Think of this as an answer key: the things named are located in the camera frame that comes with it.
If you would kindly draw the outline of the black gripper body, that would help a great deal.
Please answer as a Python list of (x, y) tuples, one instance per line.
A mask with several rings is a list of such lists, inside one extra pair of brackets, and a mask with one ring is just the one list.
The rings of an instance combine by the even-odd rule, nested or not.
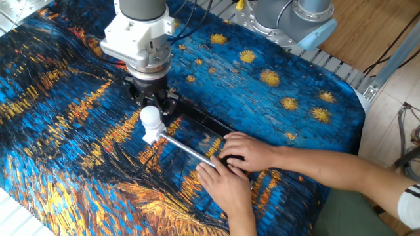
[(167, 77), (161, 77), (153, 80), (141, 80), (134, 77), (129, 78), (130, 83), (138, 83), (145, 93), (159, 93), (167, 89)]

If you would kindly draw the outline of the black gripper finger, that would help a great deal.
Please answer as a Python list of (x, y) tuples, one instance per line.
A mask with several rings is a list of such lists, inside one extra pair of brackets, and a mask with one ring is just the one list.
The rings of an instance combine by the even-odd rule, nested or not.
[(146, 106), (146, 93), (138, 83), (125, 82), (127, 91), (132, 100), (134, 100), (140, 107)]
[(166, 90), (165, 94), (166, 97), (163, 99), (162, 113), (163, 115), (171, 115), (177, 106), (180, 95), (170, 90)]

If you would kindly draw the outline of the person's right hand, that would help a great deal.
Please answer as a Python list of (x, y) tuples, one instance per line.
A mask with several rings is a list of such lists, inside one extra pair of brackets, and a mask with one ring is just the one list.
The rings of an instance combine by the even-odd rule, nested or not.
[(242, 132), (232, 132), (224, 139), (224, 147), (219, 157), (233, 167), (249, 172), (258, 172), (275, 167), (275, 158), (281, 149), (266, 144)]

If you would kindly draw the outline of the person's left hand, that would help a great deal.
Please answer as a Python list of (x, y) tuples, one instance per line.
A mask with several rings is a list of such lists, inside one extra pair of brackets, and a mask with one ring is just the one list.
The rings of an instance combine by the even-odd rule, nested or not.
[(248, 177), (236, 167), (226, 167), (214, 156), (211, 162), (213, 167), (201, 162), (196, 170), (212, 200), (229, 218), (254, 218)]

